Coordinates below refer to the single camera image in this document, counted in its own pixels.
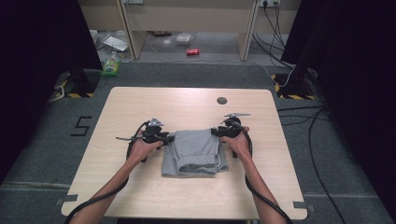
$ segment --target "gray carpet floor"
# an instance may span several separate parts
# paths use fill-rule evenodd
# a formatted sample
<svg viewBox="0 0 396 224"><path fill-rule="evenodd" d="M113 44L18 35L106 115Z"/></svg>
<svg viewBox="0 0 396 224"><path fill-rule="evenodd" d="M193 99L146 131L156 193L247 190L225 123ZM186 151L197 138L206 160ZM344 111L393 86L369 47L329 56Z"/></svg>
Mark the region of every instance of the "gray carpet floor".
<svg viewBox="0 0 396 224"><path fill-rule="evenodd" d="M289 72L273 66L267 69L269 74ZM0 223L64 222L57 200L67 194L106 98L118 86L267 89L273 93L277 109L323 105L321 100L277 98L271 79L258 65L123 63L116 77L100 79L92 98L63 98L47 106L30 144L0 187ZM307 117L318 111L308 108L278 112L309 208L308 218L295 223L342 223L318 180L312 158L346 223L393 223L364 172L349 156L331 111L325 109L313 124L310 150L312 119ZM75 128L81 116L91 117L80 123L90 128L85 136L71 136L84 132ZM101 223L117 220L106 217Z"/></svg>

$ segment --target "black stand base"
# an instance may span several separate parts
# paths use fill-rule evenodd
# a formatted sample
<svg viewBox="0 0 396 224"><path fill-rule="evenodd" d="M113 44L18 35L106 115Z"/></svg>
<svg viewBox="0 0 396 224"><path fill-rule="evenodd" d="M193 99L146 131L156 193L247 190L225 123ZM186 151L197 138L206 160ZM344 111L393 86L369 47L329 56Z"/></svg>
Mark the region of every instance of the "black stand base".
<svg viewBox="0 0 396 224"><path fill-rule="evenodd" d="M96 86L99 82L100 71L84 71L86 80L78 81L69 75L64 81L64 95L72 98L93 97Z"/></svg>
<svg viewBox="0 0 396 224"><path fill-rule="evenodd" d="M295 100L315 99L305 80L302 78L289 78L289 76L289 74L273 75L273 80L276 86L276 94L279 98Z"/></svg>

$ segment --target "hand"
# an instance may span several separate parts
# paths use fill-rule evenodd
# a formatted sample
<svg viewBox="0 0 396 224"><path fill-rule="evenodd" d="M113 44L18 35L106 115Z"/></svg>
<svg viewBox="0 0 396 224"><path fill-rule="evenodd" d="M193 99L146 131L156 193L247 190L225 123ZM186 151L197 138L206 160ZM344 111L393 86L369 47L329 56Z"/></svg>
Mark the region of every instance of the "hand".
<svg viewBox="0 0 396 224"><path fill-rule="evenodd" d="M162 141L158 141L155 143L146 143L142 139L138 138L138 139L136 139L136 141L134 142L134 145L131 148L131 153L130 153L128 160L133 158L134 160L142 161L155 148L161 147L162 145L163 145Z"/></svg>
<svg viewBox="0 0 396 224"><path fill-rule="evenodd" d="M249 127L244 127L244 129L248 132ZM248 140L245 135L241 132L235 138L231 137L221 137L221 142L225 142L230 146L230 149L234 151L240 160L245 160L250 158L250 152L248 150Z"/></svg>

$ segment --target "power strip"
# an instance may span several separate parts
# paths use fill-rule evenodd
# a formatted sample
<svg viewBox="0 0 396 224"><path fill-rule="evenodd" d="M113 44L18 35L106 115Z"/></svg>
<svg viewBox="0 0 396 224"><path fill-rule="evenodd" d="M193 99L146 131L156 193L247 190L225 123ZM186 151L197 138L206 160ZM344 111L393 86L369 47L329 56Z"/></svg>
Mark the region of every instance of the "power strip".
<svg viewBox="0 0 396 224"><path fill-rule="evenodd" d="M275 3L280 5L280 0L260 0L259 6L264 7L264 1L267 1L267 7L275 7Z"/></svg>

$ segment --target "person's right hand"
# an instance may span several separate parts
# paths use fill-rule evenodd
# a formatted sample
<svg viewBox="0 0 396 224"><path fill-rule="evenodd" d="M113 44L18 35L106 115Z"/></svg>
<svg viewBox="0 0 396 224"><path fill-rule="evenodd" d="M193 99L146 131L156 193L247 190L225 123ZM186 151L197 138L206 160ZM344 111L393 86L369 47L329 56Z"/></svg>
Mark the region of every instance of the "person's right hand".
<svg viewBox="0 0 396 224"><path fill-rule="evenodd" d="M235 138L223 136L220 138L220 141L227 143L230 149L238 155L239 160L251 158L248 150L248 140L242 132Z"/></svg>

